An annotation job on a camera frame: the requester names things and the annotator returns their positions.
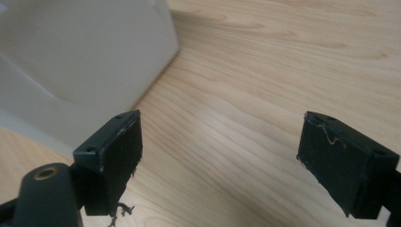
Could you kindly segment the white storage box black handle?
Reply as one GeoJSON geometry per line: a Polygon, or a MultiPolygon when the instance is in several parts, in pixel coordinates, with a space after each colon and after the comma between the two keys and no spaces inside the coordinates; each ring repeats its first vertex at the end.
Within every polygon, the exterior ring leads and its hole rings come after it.
{"type": "Polygon", "coordinates": [[[0,128],[68,155],[179,49],[166,0],[0,0],[0,128]]]}

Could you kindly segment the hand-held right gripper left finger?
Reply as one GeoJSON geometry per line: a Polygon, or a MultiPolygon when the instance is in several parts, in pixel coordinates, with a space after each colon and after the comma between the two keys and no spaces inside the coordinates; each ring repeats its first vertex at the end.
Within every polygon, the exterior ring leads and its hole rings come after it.
{"type": "Polygon", "coordinates": [[[89,216],[113,216],[143,154],[141,113],[112,117],[73,152],[78,203],[89,216]]]}

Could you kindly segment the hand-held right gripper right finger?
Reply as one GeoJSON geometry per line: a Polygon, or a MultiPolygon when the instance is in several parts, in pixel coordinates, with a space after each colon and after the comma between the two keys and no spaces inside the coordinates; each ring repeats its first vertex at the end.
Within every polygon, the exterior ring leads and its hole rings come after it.
{"type": "Polygon", "coordinates": [[[307,112],[297,159],[346,216],[400,218],[400,156],[338,119],[307,112]]]}

